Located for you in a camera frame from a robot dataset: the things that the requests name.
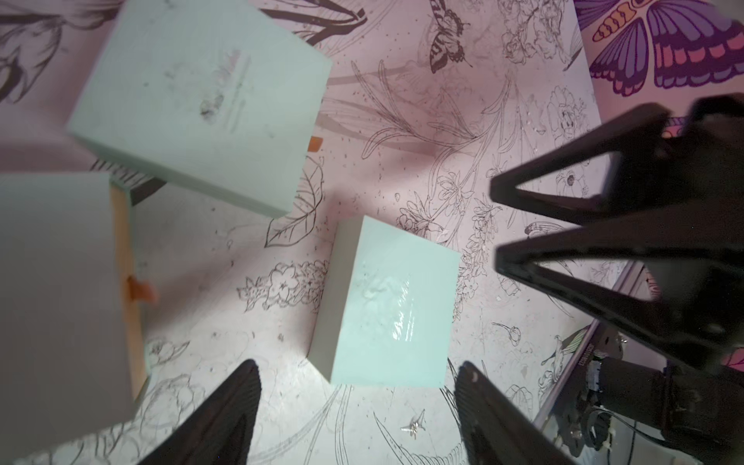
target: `wire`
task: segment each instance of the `wire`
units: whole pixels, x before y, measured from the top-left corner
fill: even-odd
[[[589,411],[589,418],[587,421],[587,425],[594,425],[594,420],[597,418],[597,415],[602,414],[602,413],[606,413],[608,415],[615,417],[617,421],[621,422],[628,428],[632,429],[634,434],[638,433],[640,436],[642,436],[642,438],[644,438],[645,440],[648,440],[649,442],[652,442],[654,444],[657,444],[667,449],[675,449],[667,441],[658,439],[657,437],[653,437],[650,434],[647,434],[641,431],[640,429],[638,429],[638,424],[636,424],[635,426],[631,426],[630,423],[620,418],[620,415],[614,413],[613,411],[607,410],[606,408],[603,408],[603,407],[594,407],[591,411]]]
[[[635,447],[635,432],[638,428],[638,420],[633,423],[633,439],[630,440],[630,455],[628,455],[628,463],[626,465],[630,465],[630,462],[633,460],[633,448]]]

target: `flower drawing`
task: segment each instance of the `flower drawing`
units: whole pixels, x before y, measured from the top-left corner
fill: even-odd
[[[548,120],[556,147],[586,131],[585,109],[583,100],[577,102],[566,87],[556,86],[548,104]]]
[[[289,290],[294,289],[300,283],[295,278],[295,267],[290,266],[284,271],[275,269],[269,274],[269,281],[271,286],[269,287],[269,298],[276,298],[277,296],[286,301],[289,298]]]
[[[278,263],[267,275],[255,280],[246,278],[245,287],[237,288],[237,295],[247,303],[246,312],[262,300],[264,310],[274,305],[284,308],[308,304],[315,312],[320,306],[327,271],[328,262],[321,260],[291,265]]]

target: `leaf drawing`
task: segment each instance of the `leaf drawing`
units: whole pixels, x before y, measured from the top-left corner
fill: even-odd
[[[524,386],[511,385],[504,393],[523,414],[532,420],[532,393]]]
[[[307,237],[315,227],[318,206],[323,200],[323,169],[307,157],[292,213],[272,219],[264,247],[289,247]]]

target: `line drawing of flowers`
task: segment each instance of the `line drawing of flowers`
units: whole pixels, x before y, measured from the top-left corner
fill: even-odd
[[[246,302],[246,312],[254,309],[263,300],[262,308],[274,305],[280,308],[306,304],[318,311],[323,295],[323,282],[328,271],[328,261],[315,260],[303,263],[277,263],[267,274],[251,279],[237,288],[237,295]]]
[[[434,222],[433,218],[429,215],[429,198],[427,197],[426,202],[423,202],[418,192],[414,192],[414,195],[416,202],[408,200],[405,203],[405,208],[400,209],[398,227],[404,231],[426,238],[429,238],[429,232],[441,232],[442,226]]]
[[[289,290],[294,289],[300,283],[295,279],[297,273],[294,266],[289,266],[284,271],[278,269],[272,270],[269,273],[269,298],[279,297],[281,300],[286,301],[289,298]]]
[[[556,186],[560,196],[583,198],[589,195],[584,174],[577,174],[574,170],[559,171],[556,174]]]
[[[459,213],[464,214],[467,204],[465,199],[469,199],[473,195],[472,190],[463,192],[463,186],[460,183],[460,172],[453,173],[450,171],[445,176],[439,176],[437,183],[442,187],[439,191],[439,200],[446,201],[446,207],[444,208],[445,216],[451,216],[452,212],[456,209]]]
[[[587,130],[586,105],[566,87],[556,86],[548,103],[548,121],[556,147],[560,147]]]
[[[507,31],[501,35],[504,56],[517,65],[539,55],[556,55],[565,63],[571,57],[561,44],[561,24],[566,0],[498,0]]]

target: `cable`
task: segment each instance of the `cable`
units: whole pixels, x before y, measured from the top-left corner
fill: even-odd
[[[656,437],[651,436],[650,434],[647,434],[647,433],[639,430],[637,424],[636,424],[636,426],[631,426],[630,423],[628,423],[625,420],[623,420],[622,418],[620,418],[620,415],[614,413],[613,411],[607,410],[606,408],[603,408],[603,407],[594,407],[591,410],[588,410],[584,414],[584,415],[588,415],[588,418],[587,418],[587,421],[586,421],[586,424],[588,426],[588,429],[591,429],[591,426],[594,425],[594,422],[597,419],[597,416],[599,416],[599,414],[602,414],[602,413],[605,413],[605,414],[608,414],[608,415],[610,415],[612,417],[615,417],[615,419],[617,421],[621,422],[622,424],[624,424],[628,428],[632,429],[634,434],[635,433],[639,434],[645,440],[648,440],[648,441],[650,441],[650,442],[652,442],[654,444],[657,444],[657,445],[659,445],[661,447],[664,447],[666,449],[676,450],[676,448],[672,447],[667,441],[662,440],[662,439],[658,439]],[[585,436],[584,441],[586,441],[587,439],[591,440],[590,437],[586,437],[586,434],[584,436]]]
[[[630,455],[628,455],[628,463],[626,465],[630,465],[630,462],[633,460],[633,448],[635,447],[635,432],[638,428],[638,420],[633,423],[633,438],[630,440]]]

